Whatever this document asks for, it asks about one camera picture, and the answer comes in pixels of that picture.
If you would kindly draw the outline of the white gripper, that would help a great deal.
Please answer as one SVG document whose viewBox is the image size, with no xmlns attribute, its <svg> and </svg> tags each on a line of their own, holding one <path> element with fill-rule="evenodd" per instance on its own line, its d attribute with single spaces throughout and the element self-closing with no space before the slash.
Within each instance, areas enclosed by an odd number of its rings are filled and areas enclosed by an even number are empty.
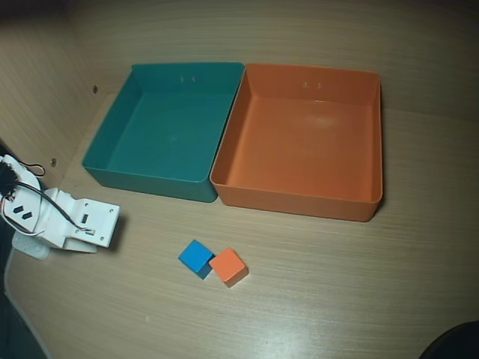
<svg viewBox="0 0 479 359">
<path fill-rule="evenodd" d="M 21 237 L 50 248 L 94 254 L 97 246 L 78 239 L 81 233 L 81 201 L 58 188 L 41 191 L 18 185 L 2 197 L 2 218 Z"/>
</svg>

